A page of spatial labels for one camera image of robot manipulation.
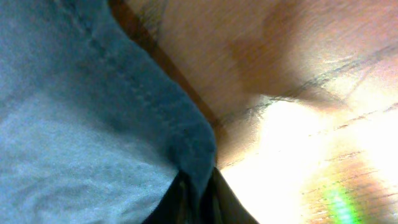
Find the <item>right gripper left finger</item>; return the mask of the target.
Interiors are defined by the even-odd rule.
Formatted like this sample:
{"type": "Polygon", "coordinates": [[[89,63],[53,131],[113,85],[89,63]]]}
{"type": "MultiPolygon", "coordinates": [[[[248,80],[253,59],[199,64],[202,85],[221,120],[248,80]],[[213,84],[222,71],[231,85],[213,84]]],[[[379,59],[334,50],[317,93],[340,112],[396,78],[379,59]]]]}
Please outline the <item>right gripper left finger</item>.
{"type": "Polygon", "coordinates": [[[154,211],[142,224],[184,224],[188,208],[188,184],[184,172],[179,172],[154,211]]]}

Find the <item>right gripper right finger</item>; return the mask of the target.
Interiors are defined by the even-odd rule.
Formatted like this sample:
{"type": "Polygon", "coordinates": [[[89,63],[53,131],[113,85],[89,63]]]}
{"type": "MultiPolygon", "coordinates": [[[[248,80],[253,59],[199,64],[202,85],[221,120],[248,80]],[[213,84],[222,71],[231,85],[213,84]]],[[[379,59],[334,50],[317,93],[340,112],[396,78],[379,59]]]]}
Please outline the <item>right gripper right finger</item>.
{"type": "Polygon", "coordinates": [[[206,224],[259,224],[216,167],[201,199],[200,218],[206,224]]]}

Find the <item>dark blue shorts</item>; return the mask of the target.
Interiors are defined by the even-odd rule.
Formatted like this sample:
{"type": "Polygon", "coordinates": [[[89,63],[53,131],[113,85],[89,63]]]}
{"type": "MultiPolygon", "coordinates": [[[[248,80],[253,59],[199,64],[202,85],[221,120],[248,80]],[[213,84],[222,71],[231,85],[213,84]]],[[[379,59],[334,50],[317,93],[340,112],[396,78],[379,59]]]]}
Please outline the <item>dark blue shorts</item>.
{"type": "Polygon", "coordinates": [[[179,172],[185,223],[212,128],[107,1],[1,2],[1,222],[142,223],[179,172]]]}

